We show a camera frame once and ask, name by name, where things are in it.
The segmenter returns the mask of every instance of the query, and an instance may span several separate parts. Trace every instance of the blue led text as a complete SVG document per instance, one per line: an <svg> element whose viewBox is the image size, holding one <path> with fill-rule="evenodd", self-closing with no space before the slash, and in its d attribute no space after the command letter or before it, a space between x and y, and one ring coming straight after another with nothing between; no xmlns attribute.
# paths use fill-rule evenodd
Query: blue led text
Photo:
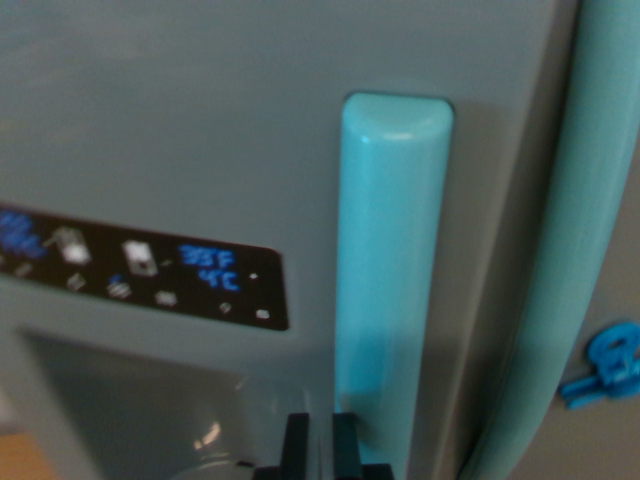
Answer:
<svg viewBox="0 0 640 480"><path fill-rule="evenodd" d="M237 292L240 287L234 283L237 275L234 272L225 272L224 270L207 270L202 269L198 272L198 276L201 280L209 283L211 288L224 288L225 290L231 290Z"/></svg>
<svg viewBox="0 0 640 480"><path fill-rule="evenodd" d="M235 264L234 253L212 247L180 245L180 254L184 265L200 267L198 277L207 282L211 288L221 288L231 292L239 292L236 283L238 275L230 271Z"/></svg>

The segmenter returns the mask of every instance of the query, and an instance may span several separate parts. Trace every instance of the control button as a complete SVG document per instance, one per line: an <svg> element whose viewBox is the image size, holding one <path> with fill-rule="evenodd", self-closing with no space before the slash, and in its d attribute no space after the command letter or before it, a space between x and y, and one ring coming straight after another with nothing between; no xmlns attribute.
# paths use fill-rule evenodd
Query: control button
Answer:
<svg viewBox="0 0 640 480"><path fill-rule="evenodd" d="M33 265L30 263L23 263L15 270L15 274L19 277L26 277L29 272L33 270Z"/></svg>
<svg viewBox="0 0 640 480"><path fill-rule="evenodd" d="M158 267L148 243L128 240L122 244L122 248L131 273L144 277L153 277L158 273Z"/></svg>
<svg viewBox="0 0 640 480"><path fill-rule="evenodd" d="M25 255L31 259L46 256L40 237L31 233L33 221L29 215L0 210L0 244L5 253Z"/></svg>
<svg viewBox="0 0 640 480"><path fill-rule="evenodd" d="M87 281L79 273L76 273L75 275L69 277L69 280L67 280L67 287L70 290L74 290L76 292L80 290L82 287L84 287L86 284L87 284Z"/></svg>
<svg viewBox="0 0 640 480"><path fill-rule="evenodd" d="M89 247L80 230L62 227L53 232L53 237L65 262L86 265L91 261Z"/></svg>
<svg viewBox="0 0 640 480"><path fill-rule="evenodd" d="M122 281L122 276L115 275L107 285L107 293L113 298L127 298L131 295L131 287L128 283Z"/></svg>
<svg viewBox="0 0 640 480"><path fill-rule="evenodd" d="M173 292L165 292L164 290L160 290L155 295L156 303L158 305L163 305L165 307L173 307L178 303L178 297Z"/></svg>

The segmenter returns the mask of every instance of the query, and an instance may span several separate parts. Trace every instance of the wooden floor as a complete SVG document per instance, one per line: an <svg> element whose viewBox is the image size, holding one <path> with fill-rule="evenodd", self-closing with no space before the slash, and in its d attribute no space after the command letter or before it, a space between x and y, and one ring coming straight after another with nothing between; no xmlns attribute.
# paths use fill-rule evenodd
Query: wooden floor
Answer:
<svg viewBox="0 0 640 480"><path fill-rule="evenodd" d="M59 480L27 434L0 436L0 480Z"/></svg>

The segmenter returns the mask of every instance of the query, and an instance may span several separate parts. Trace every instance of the black panel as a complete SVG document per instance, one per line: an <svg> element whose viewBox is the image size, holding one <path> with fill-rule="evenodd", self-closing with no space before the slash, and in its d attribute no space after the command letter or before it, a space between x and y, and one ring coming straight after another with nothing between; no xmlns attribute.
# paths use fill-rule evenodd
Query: black panel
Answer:
<svg viewBox="0 0 640 480"><path fill-rule="evenodd" d="M394 480L393 470L388 463L371 463L362 466L364 480Z"/></svg>
<svg viewBox="0 0 640 480"><path fill-rule="evenodd" d="M333 414L333 474L336 479L362 479L356 416Z"/></svg>
<svg viewBox="0 0 640 480"><path fill-rule="evenodd" d="M77 294L288 328L274 250L0 206L0 272Z"/></svg>
<svg viewBox="0 0 640 480"><path fill-rule="evenodd" d="M252 480L305 480L309 421L308 413L289 414L280 465L256 468Z"/></svg>

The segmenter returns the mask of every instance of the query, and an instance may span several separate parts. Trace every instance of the icon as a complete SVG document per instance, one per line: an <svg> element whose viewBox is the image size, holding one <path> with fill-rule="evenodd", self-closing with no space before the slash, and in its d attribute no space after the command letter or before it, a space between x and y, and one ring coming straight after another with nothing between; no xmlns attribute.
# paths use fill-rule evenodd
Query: icon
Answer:
<svg viewBox="0 0 640 480"><path fill-rule="evenodd" d="M69 280L67 280L67 287L71 290L75 290L76 292L86 284L87 281L79 273L76 273L75 275L69 277Z"/></svg>
<svg viewBox="0 0 640 480"><path fill-rule="evenodd" d="M122 275L114 275L107 285L107 293L114 298L127 298L131 295L131 287L122 281Z"/></svg>
<svg viewBox="0 0 640 480"><path fill-rule="evenodd" d="M153 277L158 273L158 267L148 243L127 240L122 244L122 248L131 273L145 277Z"/></svg>
<svg viewBox="0 0 640 480"><path fill-rule="evenodd" d="M25 277L29 272L33 270L33 265L30 263L23 263L18 268L16 268L15 274L19 277Z"/></svg>
<svg viewBox="0 0 640 480"><path fill-rule="evenodd" d="M156 303L158 305L173 307L176 303L178 303L178 298L173 292L165 292L164 290L160 290L158 293L156 293L155 297Z"/></svg>
<svg viewBox="0 0 640 480"><path fill-rule="evenodd" d="M62 258L67 263L86 265L91 261L91 254L80 230L62 227L53 232Z"/></svg>
<svg viewBox="0 0 640 480"><path fill-rule="evenodd" d="M0 211L0 230L29 233L31 227L33 227L33 222L29 215L12 212L11 210Z"/></svg>

